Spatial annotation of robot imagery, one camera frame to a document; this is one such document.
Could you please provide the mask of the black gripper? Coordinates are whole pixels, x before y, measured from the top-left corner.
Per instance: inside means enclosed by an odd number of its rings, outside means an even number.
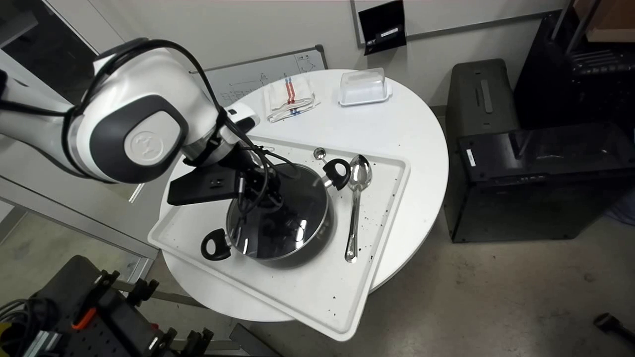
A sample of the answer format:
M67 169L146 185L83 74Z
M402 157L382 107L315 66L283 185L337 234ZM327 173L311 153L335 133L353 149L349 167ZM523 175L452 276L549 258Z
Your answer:
M248 149L232 149L214 165L202 165L174 179L166 191L172 206L214 202L226 199L253 201L273 179L271 167L261 155Z

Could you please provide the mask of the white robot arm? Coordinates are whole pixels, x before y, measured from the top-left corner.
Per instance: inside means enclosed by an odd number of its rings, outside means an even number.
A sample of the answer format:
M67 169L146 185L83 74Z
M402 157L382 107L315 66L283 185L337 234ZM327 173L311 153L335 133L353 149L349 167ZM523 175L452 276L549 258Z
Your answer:
M253 125L250 109L218 101L196 58L170 40L132 40L105 52L75 103L9 74L0 80L1 135L101 183L148 183L180 161L190 171L168 183L174 206L265 195L271 169L248 139Z

